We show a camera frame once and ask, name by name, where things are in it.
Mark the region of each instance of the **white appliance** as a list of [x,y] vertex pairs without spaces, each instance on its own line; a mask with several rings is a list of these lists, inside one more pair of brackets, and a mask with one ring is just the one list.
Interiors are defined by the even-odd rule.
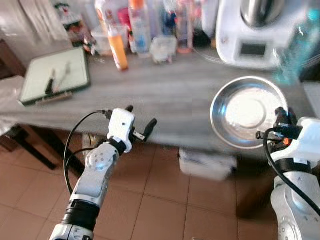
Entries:
[[290,43],[295,25],[305,19],[310,1],[286,0],[275,21],[262,27],[246,24],[241,11],[243,1],[220,1],[216,24],[217,52],[224,62],[233,66],[274,69],[279,64],[279,54]]
[[202,0],[201,2],[202,30],[209,38],[212,38],[216,29],[217,15],[220,3],[219,0]]

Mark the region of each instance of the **kitchen appliance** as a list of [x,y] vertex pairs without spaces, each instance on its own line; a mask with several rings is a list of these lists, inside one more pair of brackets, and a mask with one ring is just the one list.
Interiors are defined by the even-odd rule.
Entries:
[[274,69],[296,24],[306,16],[309,0],[221,0],[216,48],[227,64]]
[[215,34],[216,29],[219,0],[205,0],[201,2],[202,30],[209,38],[212,38]]

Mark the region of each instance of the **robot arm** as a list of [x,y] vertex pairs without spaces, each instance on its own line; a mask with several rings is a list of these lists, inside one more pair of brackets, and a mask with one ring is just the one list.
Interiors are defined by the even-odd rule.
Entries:
[[[297,125],[277,122],[274,132],[283,141],[271,144],[273,163],[319,211],[320,186],[317,177],[312,175],[312,168],[320,160],[320,120],[304,117]],[[279,240],[320,239],[319,212],[279,176],[274,180],[271,204],[277,215]]]
[[134,138],[146,142],[157,120],[153,119],[144,134],[135,132],[133,107],[112,112],[107,141],[90,151],[85,159],[85,169],[78,180],[64,217],[56,225],[50,240],[92,240],[96,219],[108,190],[109,177],[123,153],[132,149]]

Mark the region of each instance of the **bottle cap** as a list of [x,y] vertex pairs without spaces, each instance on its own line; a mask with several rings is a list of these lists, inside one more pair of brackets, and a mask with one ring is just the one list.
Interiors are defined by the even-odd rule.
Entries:
[[310,19],[311,21],[320,20],[320,9],[311,8],[308,11],[308,19]]
[[140,9],[144,6],[144,0],[129,0],[130,7],[133,9]]

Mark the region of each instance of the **tabletop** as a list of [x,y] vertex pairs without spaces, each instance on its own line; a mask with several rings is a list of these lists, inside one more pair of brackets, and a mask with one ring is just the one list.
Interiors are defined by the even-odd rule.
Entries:
[[[22,106],[17,98],[23,78],[0,81],[0,119],[51,129],[71,130],[85,114],[100,109],[134,106],[135,127],[143,132],[152,118],[158,120],[150,142],[218,151],[265,160],[261,148],[241,150],[221,141],[210,122],[215,94],[230,81],[258,76],[273,82],[270,72],[240,69],[210,62],[197,53],[178,55],[173,64],[155,65],[151,59],[128,56],[129,70],[119,72],[111,57],[90,56],[91,86],[72,99],[46,105]],[[298,118],[314,117],[303,86],[280,86]],[[102,115],[85,120],[79,132],[106,135]]]

